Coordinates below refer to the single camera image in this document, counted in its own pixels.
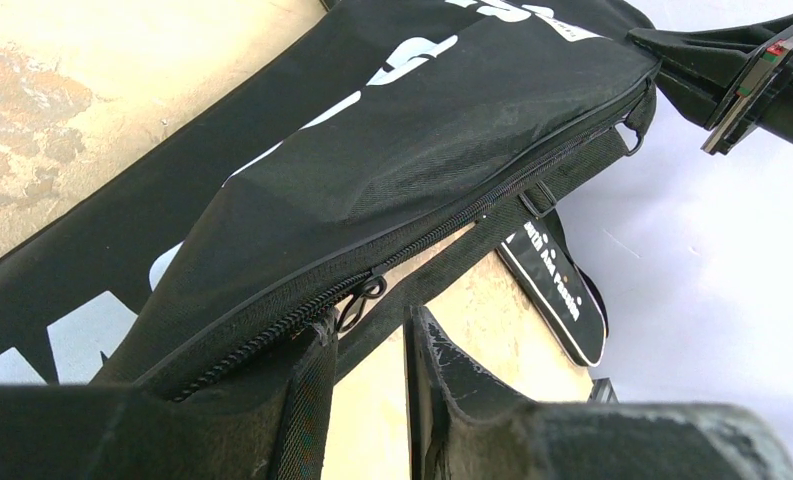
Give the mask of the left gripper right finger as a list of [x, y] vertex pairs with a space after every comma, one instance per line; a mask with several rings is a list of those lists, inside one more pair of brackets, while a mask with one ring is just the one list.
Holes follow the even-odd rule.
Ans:
[[458, 347], [431, 312], [404, 321], [414, 479], [793, 479], [793, 458], [726, 404], [539, 402]]

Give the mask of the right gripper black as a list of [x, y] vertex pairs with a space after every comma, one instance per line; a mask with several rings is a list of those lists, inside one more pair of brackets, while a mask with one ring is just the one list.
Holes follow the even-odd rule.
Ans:
[[793, 145], [793, 14], [697, 32], [635, 28], [627, 39], [660, 59], [658, 87], [710, 132], [704, 152], [726, 155], [757, 129]]

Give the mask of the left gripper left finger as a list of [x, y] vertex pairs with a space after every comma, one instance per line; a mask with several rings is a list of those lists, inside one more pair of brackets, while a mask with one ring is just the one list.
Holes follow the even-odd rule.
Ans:
[[317, 479], [336, 353], [318, 321], [179, 403], [121, 386], [0, 386], [0, 479]]

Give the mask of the black SPORT racket bag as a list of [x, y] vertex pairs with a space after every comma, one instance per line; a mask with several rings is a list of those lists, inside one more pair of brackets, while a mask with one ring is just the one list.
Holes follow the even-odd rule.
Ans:
[[607, 308], [595, 283], [562, 242], [557, 217], [529, 218], [497, 247], [497, 254], [536, 308], [568, 359], [598, 366], [609, 336]]

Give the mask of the black CROSSWAY racket bag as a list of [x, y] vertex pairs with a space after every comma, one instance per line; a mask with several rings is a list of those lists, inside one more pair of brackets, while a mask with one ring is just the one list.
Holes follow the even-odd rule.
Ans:
[[180, 400], [603, 139], [651, 90], [625, 1], [342, 1], [0, 258], [0, 385]]

